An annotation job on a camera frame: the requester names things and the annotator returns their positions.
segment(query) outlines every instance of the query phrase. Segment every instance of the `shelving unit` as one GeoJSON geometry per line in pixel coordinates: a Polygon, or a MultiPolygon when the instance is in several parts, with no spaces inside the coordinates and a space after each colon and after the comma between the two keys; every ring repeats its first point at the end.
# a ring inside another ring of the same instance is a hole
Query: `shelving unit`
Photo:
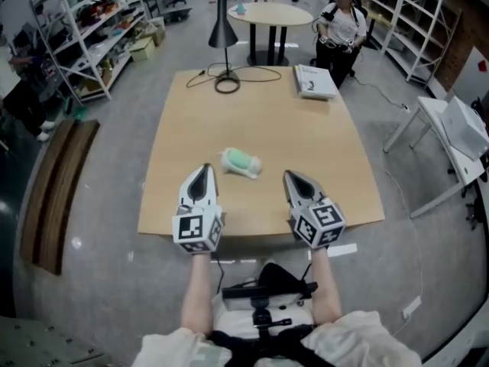
{"type": "Polygon", "coordinates": [[[396,0],[395,5],[367,0],[368,5],[371,3],[392,14],[388,30],[372,33],[373,39],[382,46],[381,53],[387,53],[399,64],[406,73],[406,81],[427,86],[450,45],[461,10],[454,13],[452,25],[447,25],[443,0],[396,0]],[[437,25],[444,32],[443,41],[438,39],[437,25]]]}
{"type": "MultiPolygon", "coordinates": [[[[47,0],[35,0],[31,1],[31,7],[33,11],[35,11],[36,6],[46,2],[47,0]]],[[[118,62],[116,65],[112,67],[112,77],[107,84],[104,84],[104,81],[97,69],[97,65],[100,64],[104,57],[110,52],[111,49],[139,22],[143,19],[147,20],[146,12],[144,10],[143,0],[138,0],[140,6],[133,10],[130,16],[133,17],[129,26],[122,29],[121,31],[112,32],[104,41],[99,42],[98,44],[92,44],[87,47],[86,40],[94,34],[95,31],[100,29],[101,26],[107,24],[113,18],[116,18],[122,11],[128,10],[129,3],[128,2],[116,2],[114,1],[114,7],[110,12],[106,12],[98,16],[98,21],[96,23],[91,24],[90,26],[86,26],[84,28],[79,28],[79,25],[75,19],[75,13],[78,12],[85,5],[92,4],[94,0],[82,0],[80,2],[76,2],[76,4],[70,5],[69,0],[61,0],[63,3],[63,13],[58,15],[55,20],[60,20],[61,18],[67,18],[70,23],[70,27],[72,29],[72,33],[66,38],[65,42],[62,43],[56,50],[52,50],[50,48],[49,43],[42,37],[48,52],[50,53],[53,61],[60,72],[63,72],[63,76],[71,76],[76,74],[78,76],[95,80],[99,83],[100,89],[95,91],[88,91],[86,87],[82,88],[78,91],[78,98],[83,100],[90,100],[99,98],[100,96],[106,96],[108,100],[112,100],[109,90],[111,89],[113,83],[117,79],[117,77],[122,72],[123,68],[129,60],[131,56],[129,52],[124,52],[122,55],[119,55],[118,62]],[[68,50],[71,47],[79,47],[82,51],[81,57],[76,59],[74,62],[68,64],[61,64],[57,58],[61,52],[68,50]]]]}

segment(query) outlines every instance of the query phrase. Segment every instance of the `round white table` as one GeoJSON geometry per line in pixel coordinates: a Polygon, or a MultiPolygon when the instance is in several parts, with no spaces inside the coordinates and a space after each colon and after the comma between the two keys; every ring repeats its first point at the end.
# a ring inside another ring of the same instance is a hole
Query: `round white table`
{"type": "Polygon", "coordinates": [[[313,16],[303,9],[287,4],[258,2],[245,3],[243,6],[245,9],[243,15],[237,13],[237,5],[231,7],[228,10],[228,14],[231,18],[246,21],[250,24],[250,55],[248,56],[248,63],[250,65],[289,65],[287,58],[284,56],[287,28],[309,24],[314,20],[313,16]],[[256,51],[257,24],[270,26],[268,51],[256,51]],[[275,36],[279,26],[282,29],[280,31],[280,46],[276,59],[275,36]]]}

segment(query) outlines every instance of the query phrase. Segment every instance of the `brick wall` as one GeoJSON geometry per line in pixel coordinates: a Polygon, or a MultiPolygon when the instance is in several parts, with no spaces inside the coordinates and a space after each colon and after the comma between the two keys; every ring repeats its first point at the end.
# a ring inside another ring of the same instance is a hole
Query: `brick wall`
{"type": "MultiPolygon", "coordinates": [[[[489,20],[487,19],[489,7],[478,0],[444,1],[453,11],[456,11],[457,8],[462,9],[452,43],[435,74],[435,78],[446,90],[449,90],[460,74],[473,46],[479,49],[486,58],[489,58],[489,20]]],[[[434,36],[444,41],[440,30],[437,27],[434,36]]]]}

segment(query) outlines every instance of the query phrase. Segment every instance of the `lamp shade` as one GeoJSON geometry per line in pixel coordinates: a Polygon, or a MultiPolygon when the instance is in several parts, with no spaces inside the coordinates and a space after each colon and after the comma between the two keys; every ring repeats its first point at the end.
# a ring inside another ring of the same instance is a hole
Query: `lamp shade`
{"type": "Polygon", "coordinates": [[[217,21],[209,38],[209,46],[222,49],[238,42],[235,31],[228,22],[228,0],[217,0],[217,21]]]}

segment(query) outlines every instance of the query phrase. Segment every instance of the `lamp stand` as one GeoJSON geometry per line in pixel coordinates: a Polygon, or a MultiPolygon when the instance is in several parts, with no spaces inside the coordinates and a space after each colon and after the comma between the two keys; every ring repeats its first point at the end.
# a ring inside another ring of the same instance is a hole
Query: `lamp stand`
{"type": "Polygon", "coordinates": [[[239,90],[239,87],[241,87],[241,84],[240,84],[238,75],[236,75],[236,73],[233,72],[232,70],[229,70],[229,64],[228,64],[228,48],[227,47],[224,48],[224,53],[225,53],[225,58],[226,58],[226,70],[225,71],[222,71],[215,78],[214,88],[215,88],[215,91],[217,91],[218,93],[221,93],[221,94],[231,94],[231,93],[235,93],[236,91],[238,91],[239,90]],[[228,89],[228,90],[220,89],[218,87],[219,87],[219,84],[222,83],[222,82],[233,82],[236,85],[236,87],[233,88],[233,89],[228,89]]]}

